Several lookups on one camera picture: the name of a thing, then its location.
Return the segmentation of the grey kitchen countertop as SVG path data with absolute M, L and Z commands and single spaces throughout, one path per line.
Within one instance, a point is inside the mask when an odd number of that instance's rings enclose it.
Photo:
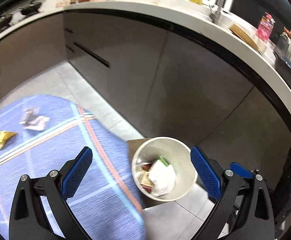
M 237 57 L 247 63 L 264 81 L 267 82 L 267 84 L 270 85 L 279 98 L 284 102 L 285 106 L 291 107 L 291 90 L 288 85 L 286 85 L 283 78 L 274 70 L 273 64 L 268 63 L 260 53 L 256 52 L 245 42 L 235 37 L 235 35 L 231 34 L 230 31 L 211 23 L 209 20 L 205 20 L 204 15 L 201 12 L 191 12 L 188 9 L 173 9 L 153 3 L 139 3 L 132 1 L 79 3 L 42 12 L 36 16 L 30 17 L 28 20 L 22 20 L 10 27 L 5 34 L 0 34 L 0 40 L 12 33 L 12 31 L 20 29 L 22 26 L 35 20 L 39 20 L 45 16 L 50 16 L 58 12 L 74 11 L 75 9 L 80 11 L 84 9 L 105 9 L 106 11 L 113 9 L 119 12 L 136 12 L 141 15 L 154 16 L 160 20 L 167 20 L 195 31 L 198 34 L 202 34 L 210 40 L 217 42 L 219 45 L 226 48 L 231 53 L 234 53 Z

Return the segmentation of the black pot on counter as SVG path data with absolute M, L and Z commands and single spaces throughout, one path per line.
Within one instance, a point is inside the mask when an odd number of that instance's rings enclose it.
M 274 68 L 291 90 L 291 61 L 276 52 L 274 55 L 276 58 Z

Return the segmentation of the pink package on counter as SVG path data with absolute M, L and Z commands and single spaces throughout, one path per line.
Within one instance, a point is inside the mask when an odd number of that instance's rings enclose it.
M 263 42 L 267 42 L 273 31 L 274 25 L 275 20 L 269 13 L 266 12 L 265 15 L 263 15 L 260 20 L 260 23 L 256 31 L 256 36 Z

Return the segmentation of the amoxicillin capsules box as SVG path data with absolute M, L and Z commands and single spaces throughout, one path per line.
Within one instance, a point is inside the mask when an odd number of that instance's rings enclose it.
M 152 192 L 154 183 L 149 179 L 149 172 L 143 171 L 141 173 L 141 175 L 139 176 L 139 183 L 145 191 L 147 191 L 148 193 Z

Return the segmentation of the crumpled silver foil wrapper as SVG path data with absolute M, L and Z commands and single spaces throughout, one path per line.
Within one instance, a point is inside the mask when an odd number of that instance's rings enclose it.
M 49 117 L 44 115 L 39 115 L 38 108 L 28 108 L 25 109 L 19 124 L 23 126 L 24 129 L 32 131 L 44 131 L 49 122 Z

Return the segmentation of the white trash bin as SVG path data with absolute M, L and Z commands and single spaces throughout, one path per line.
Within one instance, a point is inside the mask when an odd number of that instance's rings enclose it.
M 172 202 L 197 181 L 190 148 L 170 137 L 145 139 L 131 154 L 133 180 L 141 193 L 157 202 Z

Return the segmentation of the kitchen base cabinets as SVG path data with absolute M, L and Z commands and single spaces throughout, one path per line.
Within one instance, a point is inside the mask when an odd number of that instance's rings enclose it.
M 132 12 L 60 12 L 0 40 L 0 100 L 65 60 L 142 135 L 198 145 L 225 167 L 259 168 L 276 186 L 291 148 L 291 115 L 254 70 L 215 42 Z

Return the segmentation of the white green medicine box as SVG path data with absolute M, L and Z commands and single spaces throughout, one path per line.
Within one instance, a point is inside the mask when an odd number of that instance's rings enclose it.
M 166 159 L 162 156 L 158 157 L 158 161 L 161 162 L 165 167 L 169 166 L 169 162 L 167 162 Z

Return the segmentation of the black wok left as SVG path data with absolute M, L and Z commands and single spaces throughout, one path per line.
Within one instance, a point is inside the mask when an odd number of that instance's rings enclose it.
M 13 18 L 13 14 L 2 14 L 0 15 L 0 31 L 3 31 L 10 27 L 10 22 Z

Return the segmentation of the yellow crumpled wrapper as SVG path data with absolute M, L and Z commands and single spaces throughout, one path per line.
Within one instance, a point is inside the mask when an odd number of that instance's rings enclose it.
M 14 136 L 16 132 L 0 131 L 0 150 L 5 146 L 5 144 Z

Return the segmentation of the black wok right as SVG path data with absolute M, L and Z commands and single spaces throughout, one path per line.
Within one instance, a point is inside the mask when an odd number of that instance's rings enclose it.
M 23 7 L 20 7 L 20 13 L 23 16 L 27 15 L 33 15 L 39 13 L 39 9 L 42 5 L 42 2 L 36 2 L 35 0 L 32 0 L 29 4 L 26 4 Z

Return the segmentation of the blue plaid tablecloth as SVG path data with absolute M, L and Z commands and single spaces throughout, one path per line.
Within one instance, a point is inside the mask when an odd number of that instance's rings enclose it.
M 49 117 L 44 131 L 19 124 L 25 109 Z M 90 112 L 51 95 L 22 98 L 0 110 L 0 131 L 16 132 L 0 150 L 0 234 L 8 239 L 9 217 L 20 177 L 59 170 L 85 146 L 93 161 L 73 198 L 67 201 L 93 239 L 145 239 L 142 200 L 133 181 L 128 144 Z

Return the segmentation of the black wok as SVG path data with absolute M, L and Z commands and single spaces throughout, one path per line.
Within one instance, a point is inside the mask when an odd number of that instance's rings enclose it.
M 13 14 L 2 14 L 0 15 L 0 31 L 3 31 L 10 27 L 10 22 L 13 18 Z
M 26 4 L 23 7 L 20 7 L 20 13 L 23 16 L 27 15 L 33 15 L 39 13 L 39 9 L 42 5 L 42 2 L 36 2 L 35 0 L 32 0 L 29 4 Z

